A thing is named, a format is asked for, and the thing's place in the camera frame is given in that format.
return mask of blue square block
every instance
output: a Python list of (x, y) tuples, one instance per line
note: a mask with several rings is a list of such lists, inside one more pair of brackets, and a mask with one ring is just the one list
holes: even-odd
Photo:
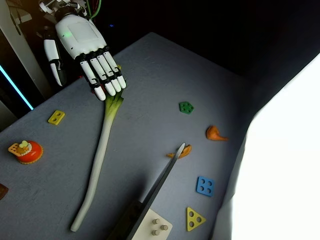
[(199, 176), (196, 191), (200, 194), (212, 197), (214, 195), (215, 182), (207, 177)]

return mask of table surface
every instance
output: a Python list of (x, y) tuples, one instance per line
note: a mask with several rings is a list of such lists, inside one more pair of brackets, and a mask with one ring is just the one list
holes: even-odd
[[(143, 201), (168, 163), (165, 154), (183, 142), (192, 152), (177, 161), (151, 209), (173, 224), (168, 240), (208, 239), (239, 148), (234, 85), (241, 78), (149, 33), (115, 56), (128, 87), (108, 142), (93, 203), (77, 232), (70, 226), (84, 199), (98, 145), (104, 103), (84, 79), (66, 87), (0, 133), (2, 240), (104, 240), (133, 200)], [(192, 114), (179, 111), (189, 101)], [(47, 120), (65, 112), (58, 126)], [(207, 140), (209, 125), (228, 142)], [(8, 147), (33, 140), (42, 158), (20, 164)], [(214, 196), (196, 192), (198, 176), (214, 179)], [(186, 231), (186, 208), (207, 221)]]

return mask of green onion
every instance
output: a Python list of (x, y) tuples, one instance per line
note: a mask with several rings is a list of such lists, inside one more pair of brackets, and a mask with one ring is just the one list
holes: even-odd
[(71, 226), (71, 231), (73, 232), (76, 232), (79, 229), (94, 199), (101, 167), (104, 162), (104, 158), (107, 150), (107, 144), (108, 144), (111, 126), (115, 119), (115, 116), (117, 114), (119, 107), (124, 101), (124, 99), (121, 97), (121, 94), (122, 92), (117, 92), (115, 96), (107, 96), (105, 100), (105, 113), (104, 113), (103, 126), (102, 126), (99, 144), (93, 160), (89, 186), (86, 191), (82, 206)]

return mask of blue light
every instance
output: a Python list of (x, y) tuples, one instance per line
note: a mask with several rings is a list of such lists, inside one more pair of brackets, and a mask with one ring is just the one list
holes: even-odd
[(14, 88), (14, 90), (16, 90), (16, 92), (20, 95), (20, 97), (23, 99), (23, 101), (25, 102), (25, 104), (28, 105), (28, 107), (33, 110), (34, 108), (31, 106), (31, 104), (28, 102), (28, 100), (25, 98), (25, 96), (20, 92), (20, 90), (17, 88), (17, 86), (15, 85), (15, 83), (11, 80), (11, 78), (8, 76), (8, 74), (6, 73), (6, 71), (2, 68), (2, 66), (0, 65), (0, 71), (2, 72), (2, 74), (5, 76), (5, 78), (9, 81), (9, 83), (12, 85), (12, 87)]

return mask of white block with pegs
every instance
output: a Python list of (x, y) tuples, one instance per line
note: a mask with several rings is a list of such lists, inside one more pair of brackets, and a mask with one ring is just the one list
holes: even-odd
[(166, 240), (172, 227), (170, 222), (149, 209), (132, 240)]

